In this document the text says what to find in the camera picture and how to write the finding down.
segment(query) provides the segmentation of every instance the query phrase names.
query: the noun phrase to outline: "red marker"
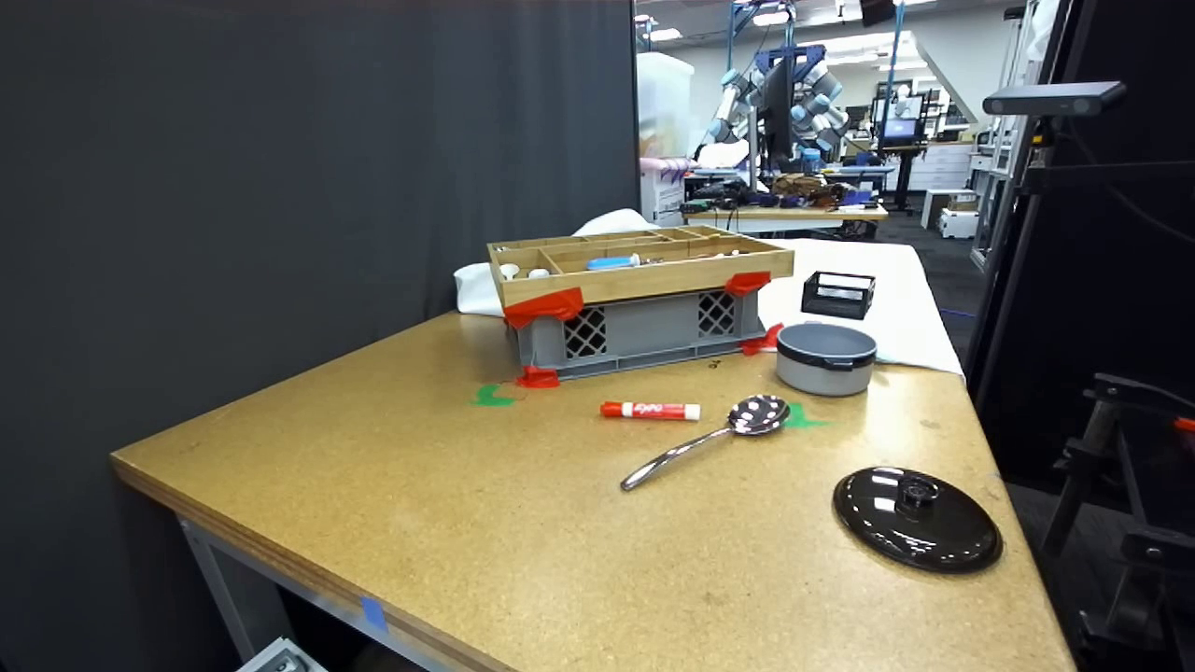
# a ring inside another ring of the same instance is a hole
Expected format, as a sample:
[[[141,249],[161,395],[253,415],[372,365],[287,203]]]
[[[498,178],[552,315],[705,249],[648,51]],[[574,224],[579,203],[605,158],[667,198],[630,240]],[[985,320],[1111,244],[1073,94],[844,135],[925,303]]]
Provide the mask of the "red marker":
[[[695,421],[704,420],[704,403],[600,403],[600,420],[672,420],[672,421]]]

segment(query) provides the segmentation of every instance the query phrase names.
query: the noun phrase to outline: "ceiling light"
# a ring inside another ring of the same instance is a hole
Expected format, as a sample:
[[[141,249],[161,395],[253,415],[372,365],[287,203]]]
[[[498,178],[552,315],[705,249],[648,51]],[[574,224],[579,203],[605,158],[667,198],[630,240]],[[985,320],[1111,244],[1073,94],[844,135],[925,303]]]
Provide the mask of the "ceiling light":
[[[787,13],[765,13],[752,19],[752,28],[783,28],[783,21],[787,21]]]
[[[849,67],[849,62],[874,62],[874,51],[840,51],[840,55],[827,55],[827,67]]]
[[[895,61],[895,70],[930,70],[930,62],[925,61]]]
[[[650,31],[648,40],[681,40],[684,34],[676,28],[660,28],[660,31]]]
[[[852,34],[852,39],[827,39],[817,40],[827,51],[863,51],[863,50],[892,50],[892,34]]]

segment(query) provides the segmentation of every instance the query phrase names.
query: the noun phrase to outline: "bowl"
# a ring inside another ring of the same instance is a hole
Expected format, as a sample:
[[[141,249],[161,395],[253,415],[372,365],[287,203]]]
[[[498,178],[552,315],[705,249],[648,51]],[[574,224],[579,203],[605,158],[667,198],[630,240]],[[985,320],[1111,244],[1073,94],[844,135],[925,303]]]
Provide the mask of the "bowl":
[[[776,337],[776,377],[811,395],[860,395],[870,380],[874,337],[803,320]]]

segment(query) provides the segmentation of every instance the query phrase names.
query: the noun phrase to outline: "spoon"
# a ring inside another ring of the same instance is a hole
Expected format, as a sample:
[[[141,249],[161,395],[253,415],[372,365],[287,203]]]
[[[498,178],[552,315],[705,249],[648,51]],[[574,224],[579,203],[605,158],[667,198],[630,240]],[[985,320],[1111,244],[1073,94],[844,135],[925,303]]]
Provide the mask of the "spoon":
[[[787,403],[782,395],[748,395],[740,398],[725,425],[704,433],[704,437],[691,437],[684,443],[672,443],[667,452],[648,461],[640,471],[630,471],[619,491],[630,494],[640,491],[643,482],[650,482],[655,474],[660,474],[667,464],[691,457],[695,449],[704,443],[712,443],[721,437],[765,437],[765,433],[782,433],[783,430],[783,420],[787,420]]]

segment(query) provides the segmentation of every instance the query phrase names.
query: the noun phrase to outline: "black curtain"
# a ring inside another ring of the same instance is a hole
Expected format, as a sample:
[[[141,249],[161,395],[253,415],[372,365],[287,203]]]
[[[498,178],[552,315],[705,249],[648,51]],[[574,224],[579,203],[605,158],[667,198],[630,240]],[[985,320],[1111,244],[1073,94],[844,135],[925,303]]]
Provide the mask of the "black curtain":
[[[453,310],[634,162],[626,0],[4,3],[0,670],[232,670],[110,452]]]
[[[990,308],[985,365],[971,377],[1005,477],[1037,491],[1061,491],[1055,464],[1087,425],[1093,372],[1195,393],[1195,126],[1185,104],[1195,77],[1172,61],[1192,40],[1195,3],[1061,8],[1055,84],[1121,77],[1128,91],[1103,115],[1046,121],[1048,167],[1118,176],[1023,196],[1015,249],[999,270],[1010,293]]]

